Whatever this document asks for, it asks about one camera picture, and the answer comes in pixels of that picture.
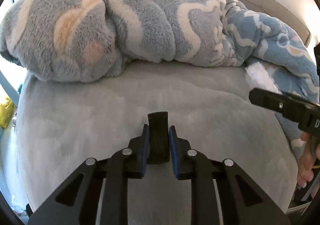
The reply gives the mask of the person's right hand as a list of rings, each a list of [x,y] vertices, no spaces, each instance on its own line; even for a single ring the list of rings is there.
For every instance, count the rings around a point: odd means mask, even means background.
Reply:
[[[300,187],[305,188],[307,183],[311,182],[314,177],[312,167],[315,163],[315,160],[310,153],[311,135],[303,132],[300,139],[305,142],[305,148],[302,156],[298,160],[297,184]]]

